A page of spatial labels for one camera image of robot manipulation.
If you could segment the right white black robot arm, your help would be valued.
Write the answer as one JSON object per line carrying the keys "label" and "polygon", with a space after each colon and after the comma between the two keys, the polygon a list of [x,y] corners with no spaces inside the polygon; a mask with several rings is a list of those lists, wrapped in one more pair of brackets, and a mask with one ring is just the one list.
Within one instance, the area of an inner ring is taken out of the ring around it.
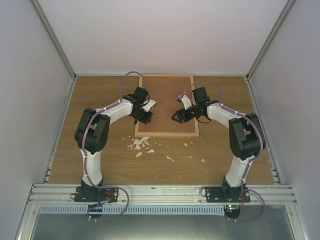
{"label": "right white black robot arm", "polygon": [[205,117],[228,128],[229,146],[233,154],[228,173],[222,180],[220,192],[223,200],[232,203],[242,197],[246,178],[252,163],[266,148],[266,141],[256,114],[235,111],[217,100],[210,100],[204,87],[192,91],[195,104],[185,94],[177,101],[183,108],[171,119],[180,124]]}

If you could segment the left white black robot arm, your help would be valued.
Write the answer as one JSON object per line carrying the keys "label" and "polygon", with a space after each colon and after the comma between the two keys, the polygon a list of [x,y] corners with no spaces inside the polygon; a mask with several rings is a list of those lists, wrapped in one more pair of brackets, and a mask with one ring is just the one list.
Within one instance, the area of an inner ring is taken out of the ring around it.
{"label": "left white black robot arm", "polygon": [[127,116],[135,123],[148,124],[153,115],[151,109],[156,104],[147,90],[137,87],[133,94],[123,95],[108,106],[83,111],[74,139],[82,154],[82,183],[89,186],[85,195],[90,201],[98,202],[103,197],[101,155],[108,141],[110,125]]}

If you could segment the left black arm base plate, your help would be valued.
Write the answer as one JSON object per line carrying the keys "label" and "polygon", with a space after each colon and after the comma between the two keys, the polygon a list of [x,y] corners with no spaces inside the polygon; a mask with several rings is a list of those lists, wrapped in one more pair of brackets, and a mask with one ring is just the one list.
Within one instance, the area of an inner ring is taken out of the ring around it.
{"label": "left black arm base plate", "polygon": [[75,202],[113,203],[118,200],[118,190],[116,188],[101,189],[85,184],[78,186],[70,198]]}

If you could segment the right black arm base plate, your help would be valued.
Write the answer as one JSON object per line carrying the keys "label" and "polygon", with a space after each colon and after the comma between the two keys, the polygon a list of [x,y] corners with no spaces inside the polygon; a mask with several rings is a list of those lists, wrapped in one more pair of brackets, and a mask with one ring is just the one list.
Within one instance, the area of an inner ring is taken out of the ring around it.
{"label": "right black arm base plate", "polygon": [[205,197],[207,203],[250,203],[251,198],[246,185],[243,187],[207,186]]}

